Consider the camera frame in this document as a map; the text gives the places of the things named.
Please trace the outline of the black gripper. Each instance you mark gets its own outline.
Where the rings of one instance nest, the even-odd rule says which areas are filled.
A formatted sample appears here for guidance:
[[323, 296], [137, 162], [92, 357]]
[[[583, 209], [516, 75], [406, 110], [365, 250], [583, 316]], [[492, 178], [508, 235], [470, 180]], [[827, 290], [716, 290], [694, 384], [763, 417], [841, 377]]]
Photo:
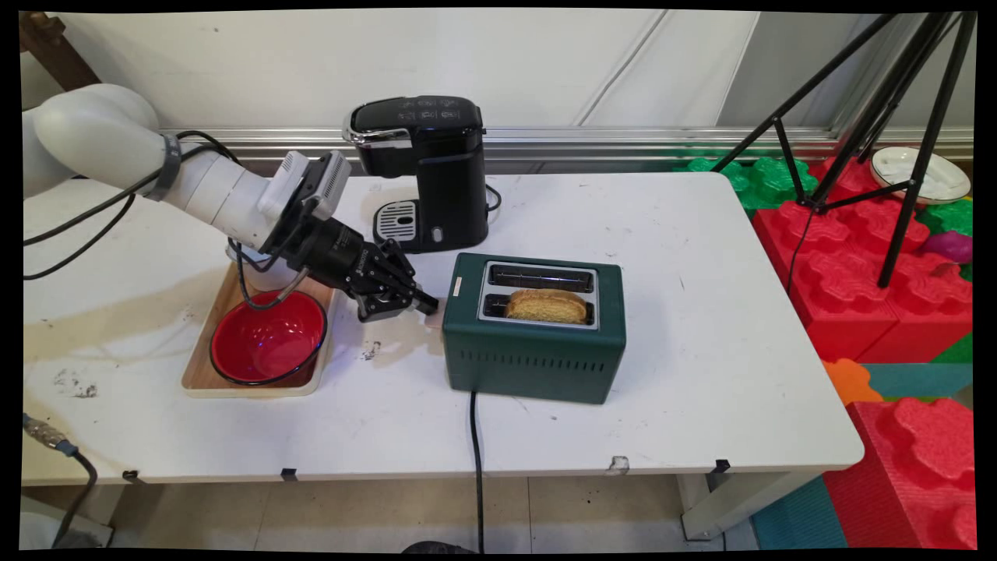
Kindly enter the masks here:
[[317, 283], [358, 297], [360, 323], [392, 319], [409, 309], [424, 315], [434, 315], [439, 308], [437, 298], [421, 290], [414, 280], [414, 267], [395, 239], [380, 244], [380, 271], [399, 295], [378, 298], [378, 292], [388, 284], [374, 280], [369, 274], [375, 246], [365, 241], [341, 221], [306, 219], [298, 234], [288, 242], [288, 266], [292, 270], [308, 270], [308, 277]]

